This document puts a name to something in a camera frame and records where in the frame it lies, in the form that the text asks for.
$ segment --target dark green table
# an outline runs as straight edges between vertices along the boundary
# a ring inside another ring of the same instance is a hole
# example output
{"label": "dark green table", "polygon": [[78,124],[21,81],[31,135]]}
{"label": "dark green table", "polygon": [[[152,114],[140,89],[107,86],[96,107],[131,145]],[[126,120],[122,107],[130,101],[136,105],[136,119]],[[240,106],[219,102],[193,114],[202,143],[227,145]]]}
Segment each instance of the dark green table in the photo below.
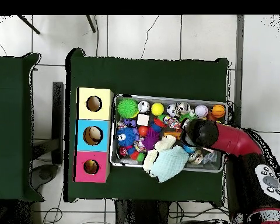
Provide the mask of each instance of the dark green table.
{"label": "dark green table", "polygon": [[75,142],[76,88],[105,88],[115,95],[126,93],[179,99],[225,102],[226,58],[211,61],[157,61],[85,57],[73,49],[66,59],[65,200],[121,198],[143,200],[204,200],[221,205],[222,172],[182,171],[158,183],[142,169],[112,166],[107,182],[77,183],[72,180]]}
{"label": "dark green table", "polygon": [[0,57],[0,199],[43,200],[29,184],[32,161],[29,77],[39,56]]}

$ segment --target colorful box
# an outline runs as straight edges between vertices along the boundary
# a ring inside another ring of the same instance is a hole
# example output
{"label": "colorful box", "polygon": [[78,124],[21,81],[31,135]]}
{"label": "colorful box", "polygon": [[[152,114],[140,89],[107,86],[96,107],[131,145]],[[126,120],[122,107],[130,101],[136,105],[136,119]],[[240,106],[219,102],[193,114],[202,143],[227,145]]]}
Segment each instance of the colorful box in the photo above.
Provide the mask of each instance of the colorful box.
{"label": "colorful box", "polygon": [[[87,127],[97,127],[101,130],[103,139],[97,145],[89,145],[83,139]],[[103,151],[107,152],[110,145],[110,121],[78,120],[77,151]]]}
{"label": "colorful box", "polygon": [[[110,172],[108,152],[77,151],[74,182],[105,183]],[[84,170],[84,164],[88,160],[94,160],[99,165],[95,174],[89,174]]]}
{"label": "colorful box", "polygon": [[[88,100],[90,97],[96,97],[99,99],[99,110],[89,110]],[[80,120],[111,120],[113,93],[110,89],[80,87],[77,88],[77,100],[79,109],[78,118]]]}

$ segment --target gray storage bin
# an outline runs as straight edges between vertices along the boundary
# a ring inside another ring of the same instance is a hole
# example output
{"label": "gray storage bin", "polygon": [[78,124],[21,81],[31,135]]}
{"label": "gray storage bin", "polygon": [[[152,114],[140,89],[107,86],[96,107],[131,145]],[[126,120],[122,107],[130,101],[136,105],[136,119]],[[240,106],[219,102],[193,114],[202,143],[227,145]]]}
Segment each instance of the gray storage bin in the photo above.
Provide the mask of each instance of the gray storage bin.
{"label": "gray storage bin", "polygon": [[[150,106],[153,103],[159,102],[164,105],[164,114],[166,114],[166,108],[168,105],[176,103],[176,102],[187,102],[191,106],[191,108],[195,109],[196,106],[198,105],[205,105],[208,109],[211,109],[213,105],[220,104],[223,105],[226,109],[225,116],[219,119],[222,123],[227,123],[228,119],[228,107],[226,103],[224,102],[215,102],[215,101],[202,101],[202,100],[184,100],[184,99],[174,99],[174,98],[161,98],[161,97],[151,97],[151,96],[137,96],[137,95],[131,95],[131,96],[126,96],[126,95],[121,95],[118,94],[114,97],[113,99],[113,119],[112,119],[112,129],[111,129],[111,145],[110,145],[110,162],[114,166],[128,166],[128,167],[142,167],[142,162],[137,162],[136,160],[132,160],[130,158],[124,158],[124,162],[120,160],[120,158],[117,155],[117,148],[118,148],[118,143],[116,139],[116,130],[117,130],[117,123],[119,121],[122,121],[122,118],[120,115],[116,112],[117,105],[120,100],[122,99],[133,99],[136,100],[137,102],[140,102],[142,100],[146,100],[149,102]],[[154,116],[150,113],[149,115],[149,122],[153,120]],[[181,141],[176,141],[176,145],[182,146]],[[204,149],[200,149],[205,156],[208,151]],[[203,164],[201,162],[199,165],[193,165],[190,163],[187,163],[184,167],[184,171],[199,171],[199,172],[209,172],[209,173],[217,173],[220,172],[223,169],[223,161],[224,161],[224,155],[221,154],[220,152],[217,151],[218,157],[216,162],[207,162],[206,164]]]}

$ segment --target red ball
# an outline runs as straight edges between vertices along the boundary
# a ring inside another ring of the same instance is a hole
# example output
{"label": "red ball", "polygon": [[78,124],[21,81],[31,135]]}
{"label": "red ball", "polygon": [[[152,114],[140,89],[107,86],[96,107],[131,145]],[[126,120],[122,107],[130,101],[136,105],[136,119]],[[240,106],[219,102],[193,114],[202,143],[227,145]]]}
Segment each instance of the red ball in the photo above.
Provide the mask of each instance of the red ball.
{"label": "red ball", "polygon": [[140,126],[138,128],[138,132],[139,132],[140,136],[145,137],[147,135],[147,132],[148,132],[148,127],[147,126]]}

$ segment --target orange basketball toy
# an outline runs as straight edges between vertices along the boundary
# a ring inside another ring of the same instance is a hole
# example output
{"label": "orange basketball toy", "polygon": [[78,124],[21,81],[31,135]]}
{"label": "orange basketball toy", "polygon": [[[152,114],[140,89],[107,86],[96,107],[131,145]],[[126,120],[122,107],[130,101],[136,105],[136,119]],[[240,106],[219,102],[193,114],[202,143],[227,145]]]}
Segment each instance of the orange basketball toy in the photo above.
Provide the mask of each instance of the orange basketball toy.
{"label": "orange basketball toy", "polygon": [[216,118],[221,118],[225,115],[225,108],[222,105],[214,105],[212,107],[212,115]]}

